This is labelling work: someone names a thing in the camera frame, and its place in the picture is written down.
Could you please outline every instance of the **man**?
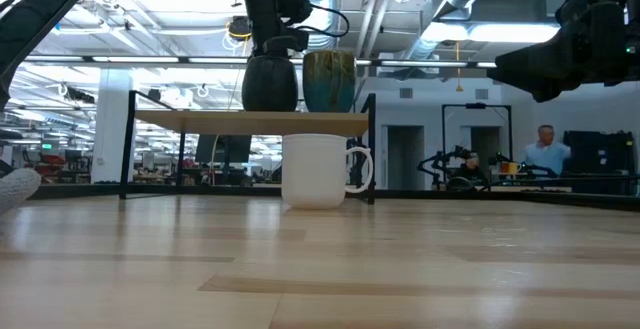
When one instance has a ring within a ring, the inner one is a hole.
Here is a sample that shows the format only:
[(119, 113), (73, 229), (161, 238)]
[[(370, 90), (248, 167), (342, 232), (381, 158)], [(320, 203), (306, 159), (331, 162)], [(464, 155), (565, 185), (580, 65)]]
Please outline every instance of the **man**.
[(453, 176), (463, 177), (476, 184), (486, 185), (489, 181), (478, 165), (478, 154), (469, 152), (469, 158), (465, 160), (464, 164), (460, 165), (460, 169), (456, 170)]
[(562, 174), (564, 160), (571, 156), (571, 148), (561, 143), (554, 143), (553, 127), (541, 125), (538, 128), (538, 142), (525, 148), (527, 164), (533, 164), (553, 170), (558, 176)]

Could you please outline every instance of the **mug handle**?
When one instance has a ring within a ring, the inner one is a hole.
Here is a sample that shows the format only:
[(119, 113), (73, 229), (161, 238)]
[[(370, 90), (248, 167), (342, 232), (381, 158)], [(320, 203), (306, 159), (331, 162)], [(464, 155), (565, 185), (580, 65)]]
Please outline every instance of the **mug handle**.
[(373, 179), (373, 158), (371, 158), (371, 149), (353, 147), (347, 150), (346, 155), (353, 154), (355, 152), (360, 152), (367, 156), (367, 161), (369, 162), (369, 175), (367, 176), (367, 180), (365, 180), (364, 184), (362, 184), (360, 188), (351, 189), (345, 187), (344, 190), (347, 193), (362, 193), (363, 191), (367, 190), (367, 188), (369, 187), (369, 183), (371, 183), (371, 180)]

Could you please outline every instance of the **wall vent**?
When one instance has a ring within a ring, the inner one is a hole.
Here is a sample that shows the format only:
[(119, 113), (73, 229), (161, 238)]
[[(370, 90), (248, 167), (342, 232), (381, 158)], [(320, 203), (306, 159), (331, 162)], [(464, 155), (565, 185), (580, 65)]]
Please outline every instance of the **wall vent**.
[(400, 99), (413, 99), (413, 88), (400, 88)]
[(476, 100), (489, 100), (489, 89), (476, 89)]

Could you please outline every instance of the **doorway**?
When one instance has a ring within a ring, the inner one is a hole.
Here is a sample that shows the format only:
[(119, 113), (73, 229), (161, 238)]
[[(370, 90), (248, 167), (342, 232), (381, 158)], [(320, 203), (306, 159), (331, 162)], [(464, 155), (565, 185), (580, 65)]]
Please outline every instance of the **doorway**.
[(424, 156), (424, 127), (388, 126), (387, 188), (424, 190), (424, 174), (416, 170)]
[(488, 170), (489, 158), (501, 151), (500, 127), (471, 127), (471, 150), (478, 153), (480, 169)]

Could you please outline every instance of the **wooden shelf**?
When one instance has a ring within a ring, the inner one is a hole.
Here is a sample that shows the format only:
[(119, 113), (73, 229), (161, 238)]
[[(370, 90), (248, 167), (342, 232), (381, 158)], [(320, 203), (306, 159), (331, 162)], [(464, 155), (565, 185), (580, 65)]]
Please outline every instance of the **wooden shelf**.
[(136, 118), (180, 133), (221, 135), (334, 134), (360, 136), (368, 114), (291, 112), (136, 111)]

